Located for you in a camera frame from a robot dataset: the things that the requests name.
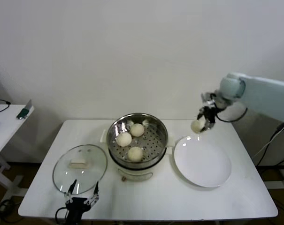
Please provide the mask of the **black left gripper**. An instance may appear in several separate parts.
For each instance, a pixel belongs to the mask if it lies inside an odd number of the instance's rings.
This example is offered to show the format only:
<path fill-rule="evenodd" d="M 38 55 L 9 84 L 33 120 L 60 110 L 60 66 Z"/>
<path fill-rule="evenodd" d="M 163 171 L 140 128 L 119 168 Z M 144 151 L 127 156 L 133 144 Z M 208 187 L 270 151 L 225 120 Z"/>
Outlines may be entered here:
<path fill-rule="evenodd" d="M 90 198 L 72 198 L 73 190 L 77 180 L 75 179 L 70 185 L 67 192 L 64 193 L 68 215 L 65 220 L 66 225 L 79 225 L 82 215 L 90 210 L 100 199 L 99 182 L 96 183 L 92 197 Z"/>

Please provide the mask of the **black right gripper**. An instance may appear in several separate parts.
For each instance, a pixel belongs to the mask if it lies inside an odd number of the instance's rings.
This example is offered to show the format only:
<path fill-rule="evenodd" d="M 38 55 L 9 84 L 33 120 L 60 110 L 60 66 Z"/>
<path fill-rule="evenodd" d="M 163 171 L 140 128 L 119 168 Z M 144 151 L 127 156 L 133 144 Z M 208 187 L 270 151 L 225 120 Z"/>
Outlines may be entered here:
<path fill-rule="evenodd" d="M 197 120 L 200 120 L 203 116 L 205 117 L 205 121 L 203 122 L 201 133 L 211 130 L 215 125 L 215 118 L 218 114 L 218 109 L 215 107 L 204 106 L 199 109 L 199 113 L 197 115 Z"/>

